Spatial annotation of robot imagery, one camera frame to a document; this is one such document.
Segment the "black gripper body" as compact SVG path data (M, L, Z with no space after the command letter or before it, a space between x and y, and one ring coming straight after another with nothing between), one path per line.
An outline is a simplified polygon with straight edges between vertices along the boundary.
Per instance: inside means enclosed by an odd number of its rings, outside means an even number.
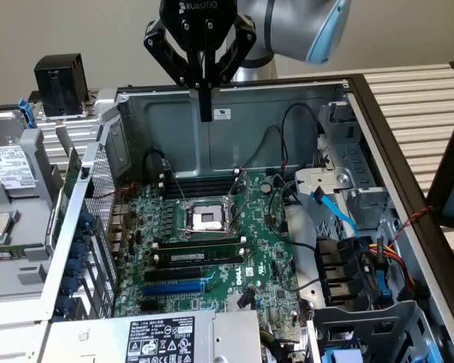
M237 14L236 1L161 1L160 19L183 51L217 51Z

